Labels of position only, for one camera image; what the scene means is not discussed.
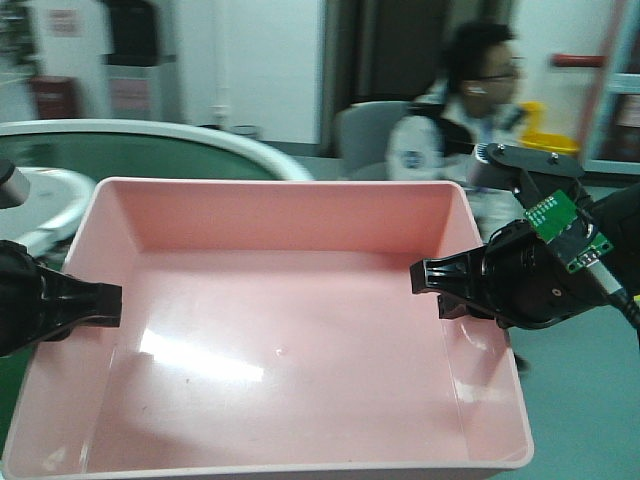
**white jacket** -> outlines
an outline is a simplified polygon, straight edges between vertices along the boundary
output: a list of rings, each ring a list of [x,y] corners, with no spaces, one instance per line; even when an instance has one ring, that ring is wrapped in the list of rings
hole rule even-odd
[[[419,98],[419,102],[438,100],[438,94]],[[496,118],[468,117],[462,104],[451,99],[442,118],[469,130],[475,143],[517,145],[511,132],[492,128]],[[435,122],[428,117],[409,115],[391,132],[387,149],[387,172],[390,180],[451,180],[465,187],[467,198],[484,241],[515,218],[522,208],[512,194],[501,190],[476,188],[467,184],[466,172],[474,160],[470,155],[442,154],[444,140]]]

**gray chair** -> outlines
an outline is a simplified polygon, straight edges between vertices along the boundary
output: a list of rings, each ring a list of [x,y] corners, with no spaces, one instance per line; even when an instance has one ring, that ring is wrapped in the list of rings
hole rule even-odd
[[[395,124],[408,113],[410,102],[354,104],[336,116],[338,153],[350,180],[387,180],[385,154]]]

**pink tray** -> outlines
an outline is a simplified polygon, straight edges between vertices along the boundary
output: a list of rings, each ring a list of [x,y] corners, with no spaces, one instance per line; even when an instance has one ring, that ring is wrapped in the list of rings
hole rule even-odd
[[[411,263],[479,242],[447,182],[107,180],[65,270],[122,285],[122,326],[38,347],[4,474],[518,468],[533,446],[505,333],[411,294]]]

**white wall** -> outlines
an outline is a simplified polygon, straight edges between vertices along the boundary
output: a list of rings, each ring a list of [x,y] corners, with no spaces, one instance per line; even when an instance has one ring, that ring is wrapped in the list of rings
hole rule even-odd
[[[265,140],[318,142],[324,0],[176,7],[185,122],[249,124]]]
[[[97,0],[31,0],[31,6],[43,73],[76,77],[84,116],[109,116],[105,7]],[[175,0],[174,6],[175,94],[185,123],[251,124],[265,140],[318,142],[324,0]],[[76,12],[77,35],[52,34],[54,9]]]
[[[229,123],[319,141],[323,0],[228,1]]]
[[[109,52],[106,11],[95,0],[31,0],[34,36],[42,73],[75,77],[81,98],[81,114],[107,117],[108,85],[102,55]],[[51,30],[51,10],[76,12],[77,32],[59,36]]]
[[[601,55],[615,0],[519,0],[511,22],[525,57],[520,99],[544,102],[543,130],[578,137],[596,70],[550,65],[554,53]]]

